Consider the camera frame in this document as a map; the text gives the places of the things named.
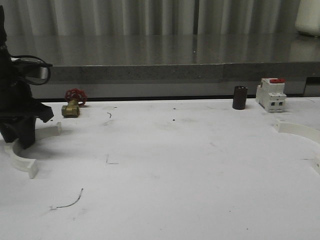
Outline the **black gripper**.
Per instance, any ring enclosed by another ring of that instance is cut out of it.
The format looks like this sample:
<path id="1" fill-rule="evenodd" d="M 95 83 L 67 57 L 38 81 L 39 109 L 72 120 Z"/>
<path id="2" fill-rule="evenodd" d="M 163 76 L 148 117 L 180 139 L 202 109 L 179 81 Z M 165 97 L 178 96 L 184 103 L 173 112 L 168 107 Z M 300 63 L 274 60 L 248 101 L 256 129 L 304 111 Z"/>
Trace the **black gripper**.
<path id="1" fill-rule="evenodd" d="M 0 41 L 0 133 L 6 143 L 18 138 L 24 149 L 29 148 L 36 140 L 36 119 L 46 123 L 53 118 L 52 108 L 31 91 L 31 85 L 50 80 L 52 66 L 35 56 L 11 55 L 6 41 Z"/>

